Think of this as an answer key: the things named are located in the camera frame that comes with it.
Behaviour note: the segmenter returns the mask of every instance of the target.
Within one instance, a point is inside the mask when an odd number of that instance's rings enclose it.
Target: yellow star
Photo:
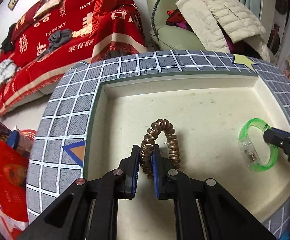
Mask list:
[[[232,63],[236,63],[236,64],[244,64],[246,67],[248,67],[250,70],[255,71],[254,67],[252,65],[257,64],[256,62],[250,60],[248,57],[244,56],[244,55],[239,55],[239,54],[233,54],[234,55],[234,59],[232,61]]]

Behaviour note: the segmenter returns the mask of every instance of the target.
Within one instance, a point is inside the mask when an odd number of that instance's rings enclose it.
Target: red blanket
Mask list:
[[[65,0],[15,42],[14,52],[1,53],[0,62],[14,60],[22,69],[11,82],[0,89],[0,116],[37,90],[57,82],[75,62],[88,59],[96,62],[110,50],[135,53],[147,52],[141,19],[133,0],[117,0],[114,10],[107,13],[93,36],[73,38],[41,60],[35,58],[48,47],[49,36],[57,30],[80,30],[91,17],[96,0]]]

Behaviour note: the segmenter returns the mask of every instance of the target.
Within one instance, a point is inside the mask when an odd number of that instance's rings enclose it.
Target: white tray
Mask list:
[[[250,171],[238,147],[238,134],[251,118],[261,118],[290,132],[276,99],[259,77],[174,75],[105,84],[96,96],[85,148],[84,175],[101,177],[141,144],[158,118],[173,123],[181,152],[181,171],[199,180],[216,179],[259,221],[272,215],[290,196],[290,163],[280,152],[275,166]],[[261,131],[250,137],[263,160],[269,146]],[[158,137],[167,156],[163,134]],[[141,168],[135,198],[119,200],[117,239],[175,239],[173,200],[157,200],[153,182]]]

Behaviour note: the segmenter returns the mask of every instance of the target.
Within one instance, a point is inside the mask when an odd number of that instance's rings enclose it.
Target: white puffer jacket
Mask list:
[[[223,28],[233,43],[244,40],[269,62],[269,50],[262,37],[265,28],[238,0],[179,0],[180,12],[206,50],[230,53]]]

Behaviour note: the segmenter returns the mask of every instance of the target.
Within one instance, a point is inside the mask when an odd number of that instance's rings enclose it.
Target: wall picture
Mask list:
[[[18,0],[10,0],[10,2],[7,4],[7,7],[13,11],[15,5],[17,4]]]

